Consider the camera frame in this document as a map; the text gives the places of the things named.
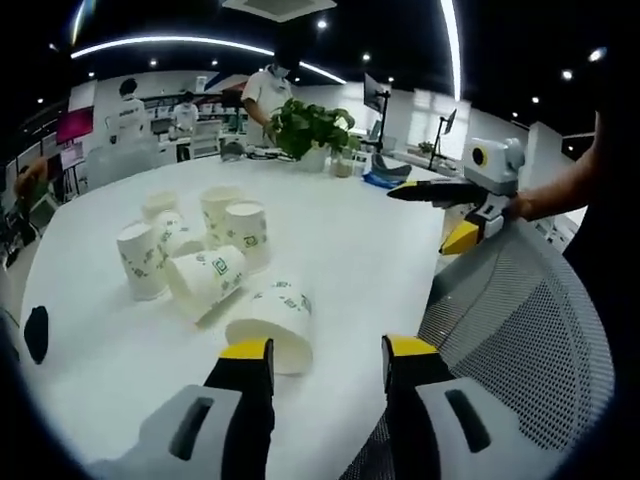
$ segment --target white paper cup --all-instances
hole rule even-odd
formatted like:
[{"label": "white paper cup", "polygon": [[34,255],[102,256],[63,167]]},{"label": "white paper cup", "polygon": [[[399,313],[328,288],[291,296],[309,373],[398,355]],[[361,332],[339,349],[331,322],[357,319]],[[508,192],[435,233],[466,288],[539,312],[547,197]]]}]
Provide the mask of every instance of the white paper cup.
[{"label": "white paper cup", "polygon": [[207,245],[216,249],[231,242],[226,236],[227,205],[243,197],[238,187],[213,187],[200,195],[200,206],[207,226]]},{"label": "white paper cup", "polygon": [[173,297],[194,322],[236,291],[245,271],[244,255],[231,245],[170,258],[165,265]]},{"label": "white paper cup", "polygon": [[249,271],[255,273],[266,268],[271,253],[264,206],[252,200],[239,200],[230,204],[226,212],[226,235],[244,253]]},{"label": "white paper cup", "polygon": [[171,258],[201,252],[206,248],[204,242],[184,225],[177,212],[161,212],[153,223],[158,245]]},{"label": "white paper cup", "polygon": [[281,375],[304,373],[311,367],[311,312],[308,297],[293,287],[271,287],[244,306],[226,330],[229,344],[250,338],[273,339],[273,370]]},{"label": "white paper cup", "polygon": [[154,228],[144,222],[133,223],[120,232],[117,243],[133,298],[151,300],[161,295],[167,281]]},{"label": "white paper cup", "polygon": [[149,195],[142,205],[142,216],[147,222],[153,222],[164,211],[178,211],[178,196],[175,192],[158,192]]}]

